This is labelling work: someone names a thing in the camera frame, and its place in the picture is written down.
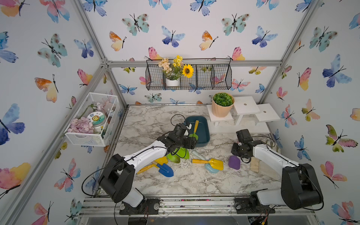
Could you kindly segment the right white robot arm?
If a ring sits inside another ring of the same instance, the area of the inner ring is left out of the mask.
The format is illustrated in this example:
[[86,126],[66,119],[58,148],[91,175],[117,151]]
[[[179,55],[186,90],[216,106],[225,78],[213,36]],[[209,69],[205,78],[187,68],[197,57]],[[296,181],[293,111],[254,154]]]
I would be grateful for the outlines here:
[[261,212],[270,206],[287,206],[292,210],[311,210],[313,205],[324,206],[324,198],[313,166],[300,164],[275,152],[265,142],[254,140],[248,129],[237,131],[238,143],[231,153],[251,161],[257,158],[280,177],[281,187],[253,191],[248,207]]

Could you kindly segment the teal plastic storage box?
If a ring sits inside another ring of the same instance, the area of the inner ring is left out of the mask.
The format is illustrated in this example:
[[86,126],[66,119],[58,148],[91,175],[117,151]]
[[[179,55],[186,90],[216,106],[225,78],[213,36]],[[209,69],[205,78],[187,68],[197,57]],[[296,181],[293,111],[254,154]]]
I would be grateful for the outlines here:
[[189,126],[192,125],[192,128],[190,130],[190,134],[194,133],[195,123],[196,121],[199,121],[198,128],[196,131],[196,135],[198,135],[198,140],[196,147],[205,147],[211,139],[209,126],[207,119],[203,116],[189,116],[186,118],[186,123]]

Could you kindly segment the light blue shovel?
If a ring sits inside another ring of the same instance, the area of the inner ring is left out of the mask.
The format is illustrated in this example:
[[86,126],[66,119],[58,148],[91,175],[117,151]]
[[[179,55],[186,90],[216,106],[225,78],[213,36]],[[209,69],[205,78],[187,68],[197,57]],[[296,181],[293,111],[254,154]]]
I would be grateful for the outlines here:
[[[203,156],[202,156],[200,153],[198,153],[196,150],[192,150],[192,151],[191,151],[191,154],[192,154],[196,159],[206,160],[206,158],[203,157]],[[204,167],[205,167],[210,173],[216,174],[216,173],[219,172],[218,169],[212,168],[210,164],[205,164]]]

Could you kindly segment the pink artificial hydrangea flowers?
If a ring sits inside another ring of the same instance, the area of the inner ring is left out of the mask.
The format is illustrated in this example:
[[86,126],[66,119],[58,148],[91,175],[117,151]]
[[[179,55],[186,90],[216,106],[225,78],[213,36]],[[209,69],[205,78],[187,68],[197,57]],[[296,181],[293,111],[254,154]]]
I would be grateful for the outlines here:
[[82,134],[93,134],[94,127],[93,123],[85,117],[81,117],[80,119],[73,119],[70,123],[67,132],[70,133],[82,133]]

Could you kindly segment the white pot with flowers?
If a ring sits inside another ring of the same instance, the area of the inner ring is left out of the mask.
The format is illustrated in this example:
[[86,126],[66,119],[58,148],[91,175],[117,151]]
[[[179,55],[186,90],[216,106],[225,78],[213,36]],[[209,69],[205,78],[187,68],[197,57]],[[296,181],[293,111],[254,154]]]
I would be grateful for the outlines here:
[[179,87],[181,78],[192,78],[195,74],[194,68],[190,64],[183,63],[183,57],[177,55],[172,62],[168,58],[162,59],[158,66],[162,69],[167,87]]

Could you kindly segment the yellow plastic shovel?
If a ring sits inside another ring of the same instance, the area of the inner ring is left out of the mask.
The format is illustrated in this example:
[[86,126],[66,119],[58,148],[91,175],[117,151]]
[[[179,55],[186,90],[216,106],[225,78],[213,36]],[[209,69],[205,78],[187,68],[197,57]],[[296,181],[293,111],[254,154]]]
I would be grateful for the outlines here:
[[211,160],[192,159],[193,164],[210,164],[213,169],[223,171],[224,163],[221,160],[212,158]]
[[139,170],[139,171],[137,172],[137,174],[144,173],[144,172],[148,171],[149,169],[151,169],[151,168],[153,168],[153,167],[159,168],[158,165],[163,166],[164,164],[167,164],[167,163],[168,163],[167,157],[158,158],[158,159],[156,159],[151,165],[148,165],[148,166],[142,168],[141,170]]

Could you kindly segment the round tin green lid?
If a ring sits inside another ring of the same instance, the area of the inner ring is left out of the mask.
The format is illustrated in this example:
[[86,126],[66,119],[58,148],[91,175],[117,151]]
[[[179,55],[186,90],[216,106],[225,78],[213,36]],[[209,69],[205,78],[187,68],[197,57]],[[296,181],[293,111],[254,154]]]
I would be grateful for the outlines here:
[[106,117],[103,112],[95,111],[90,113],[87,116],[87,119],[92,123],[93,127],[101,127],[104,126],[106,122]]

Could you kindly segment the purple shovel pink handle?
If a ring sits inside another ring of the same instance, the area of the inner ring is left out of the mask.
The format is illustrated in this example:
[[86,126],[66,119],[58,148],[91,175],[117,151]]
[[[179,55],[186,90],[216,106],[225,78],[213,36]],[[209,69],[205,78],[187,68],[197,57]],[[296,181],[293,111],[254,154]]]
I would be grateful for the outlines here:
[[237,156],[230,156],[228,161],[228,166],[234,170],[240,170],[241,160]]

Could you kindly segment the blue shovel wooden handle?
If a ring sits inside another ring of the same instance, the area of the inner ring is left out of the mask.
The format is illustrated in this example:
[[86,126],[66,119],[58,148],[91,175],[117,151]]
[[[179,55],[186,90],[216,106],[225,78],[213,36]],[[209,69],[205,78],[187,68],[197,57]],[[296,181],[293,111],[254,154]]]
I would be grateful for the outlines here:
[[153,161],[152,163],[159,168],[158,171],[165,177],[170,178],[170,177],[174,176],[172,168],[170,166],[168,166],[167,164],[161,165],[155,161]]

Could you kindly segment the terracotta pot green plant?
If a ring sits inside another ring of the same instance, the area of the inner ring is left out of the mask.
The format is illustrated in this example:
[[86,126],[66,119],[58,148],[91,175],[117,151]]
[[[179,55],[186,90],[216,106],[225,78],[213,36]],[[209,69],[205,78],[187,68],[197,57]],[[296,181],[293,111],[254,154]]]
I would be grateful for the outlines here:
[[212,97],[212,113],[219,118],[225,118],[234,105],[234,97],[225,92],[216,93]]

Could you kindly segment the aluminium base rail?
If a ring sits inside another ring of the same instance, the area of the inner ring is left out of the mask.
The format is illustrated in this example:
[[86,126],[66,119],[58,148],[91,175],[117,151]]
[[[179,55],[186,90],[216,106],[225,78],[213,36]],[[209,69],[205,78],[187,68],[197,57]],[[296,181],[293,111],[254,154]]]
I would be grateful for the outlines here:
[[110,198],[87,198],[82,204],[80,216],[94,217],[175,217],[175,216],[313,216],[309,210],[291,210],[286,206],[255,206],[248,195],[174,195],[146,198],[145,206],[136,208],[126,203],[114,203]]

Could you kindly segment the white stepped wooden stand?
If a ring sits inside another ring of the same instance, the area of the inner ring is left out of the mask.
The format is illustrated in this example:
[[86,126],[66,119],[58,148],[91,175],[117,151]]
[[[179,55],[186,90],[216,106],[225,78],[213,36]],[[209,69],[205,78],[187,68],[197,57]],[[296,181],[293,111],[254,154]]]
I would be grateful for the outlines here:
[[269,134],[269,122],[280,121],[279,115],[270,104],[256,104],[253,97],[236,97],[234,106],[227,116],[216,117],[212,105],[208,105],[208,126],[211,134],[235,133],[248,129],[251,134]]

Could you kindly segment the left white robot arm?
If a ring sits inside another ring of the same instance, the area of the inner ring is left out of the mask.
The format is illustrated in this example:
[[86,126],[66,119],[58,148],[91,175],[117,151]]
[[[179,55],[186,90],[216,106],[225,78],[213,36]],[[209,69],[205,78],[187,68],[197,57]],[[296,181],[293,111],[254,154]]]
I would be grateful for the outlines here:
[[149,146],[126,156],[113,155],[104,167],[98,183],[114,203],[124,202],[136,208],[145,202],[143,194],[133,187],[137,172],[156,159],[180,148],[194,149],[197,140],[190,137],[191,125],[179,123],[173,131],[158,137]]

